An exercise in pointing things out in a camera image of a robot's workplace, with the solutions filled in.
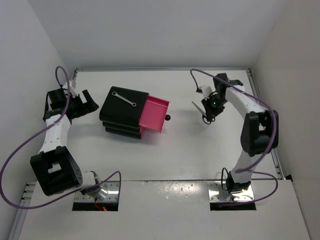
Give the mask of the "black handled scissors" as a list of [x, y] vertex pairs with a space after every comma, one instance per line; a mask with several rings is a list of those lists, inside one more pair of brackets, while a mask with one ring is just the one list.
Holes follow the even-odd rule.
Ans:
[[206, 125], [210, 125], [211, 123], [214, 123], [216, 121], [216, 118], [207, 118], [207, 114], [194, 102], [191, 102], [195, 108], [201, 113], [202, 116], [202, 121], [206, 124]]

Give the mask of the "silver ratchet wrench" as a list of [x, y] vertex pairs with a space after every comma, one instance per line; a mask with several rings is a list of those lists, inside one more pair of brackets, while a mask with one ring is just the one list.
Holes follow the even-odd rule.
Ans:
[[112, 95], [113, 95], [114, 97], [117, 97], [117, 98], [119, 98], [120, 100], [128, 103], [128, 104], [131, 105], [132, 107], [136, 107], [136, 106], [137, 106], [137, 104], [136, 104], [135, 102], [132, 102], [132, 101], [126, 99], [125, 97], [119, 95], [116, 91], [113, 91], [113, 92], [112, 92]]

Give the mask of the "black drawer cabinet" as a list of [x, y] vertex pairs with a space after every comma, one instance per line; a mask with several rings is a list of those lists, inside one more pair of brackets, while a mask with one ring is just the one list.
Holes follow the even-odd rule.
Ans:
[[[112, 92], [136, 103], [136, 107], [113, 96]], [[139, 121], [148, 96], [147, 92], [112, 86], [99, 113], [105, 131], [140, 139]]]

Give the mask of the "pink bottom drawer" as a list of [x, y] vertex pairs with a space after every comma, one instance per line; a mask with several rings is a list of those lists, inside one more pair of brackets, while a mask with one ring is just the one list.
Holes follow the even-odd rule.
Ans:
[[143, 138], [143, 136], [144, 136], [144, 133], [145, 133], [145, 128], [140, 128], [140, 139], [142, 139]]

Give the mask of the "pink drawer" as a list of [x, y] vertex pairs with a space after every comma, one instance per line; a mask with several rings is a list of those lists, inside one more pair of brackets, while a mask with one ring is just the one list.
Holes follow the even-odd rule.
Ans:
[[140, 128], [140, 139], [142, 139], [143, 138], [143, 136], [144, 136], [144, 133], [145, 133], [145, 128]]
[[161, 132], [166, 119], [170, 102], [168, 100], [149, 95], [146, 99], [139, 126], [142, 131], [153, 130]]

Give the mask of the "pink top drawer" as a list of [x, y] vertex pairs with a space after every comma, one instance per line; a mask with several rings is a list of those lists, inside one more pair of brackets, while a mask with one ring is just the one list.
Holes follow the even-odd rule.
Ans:
[[139, 126], [142, 131], [153, 130], [161, 132], [166, 119], [170, 102], [168, 100], [149, 95], [146, 99]]

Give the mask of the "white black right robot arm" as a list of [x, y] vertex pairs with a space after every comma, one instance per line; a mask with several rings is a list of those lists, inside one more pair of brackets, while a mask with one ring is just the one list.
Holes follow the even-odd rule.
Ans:
[[213, 83], [214, 88], [203, 85], [198, 89], [203, 95], [203, 121], [206, 124], [214, 122], [224, 111], [226, 103], [230, 103], [243, 118], [240, 134], [242, 151], [225, 180], [225, 191], [231, 194], [248, 189], [257, 165], [278, 146], [279, 115], [246, 93], [240, 80], [230, 80], [225, 73], [219, 73], [213, 77]]

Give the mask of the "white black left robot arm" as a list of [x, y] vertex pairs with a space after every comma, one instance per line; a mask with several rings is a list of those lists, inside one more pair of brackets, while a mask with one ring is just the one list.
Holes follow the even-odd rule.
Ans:
[[67, 139], [72, 120], [96, 111], [99, 106], [87, 90], [82, 92], [85, 102], [74, 90], [66, 90], [58, 88], [46, 95], [43, 120], [48, 129], [39, 153], [30, 158], [30, 165], [46, 196], [80, 188], [83, 195], [95, 197], [100, 190], [99, 177], [94, 171], [81, 171], [67, 148]]

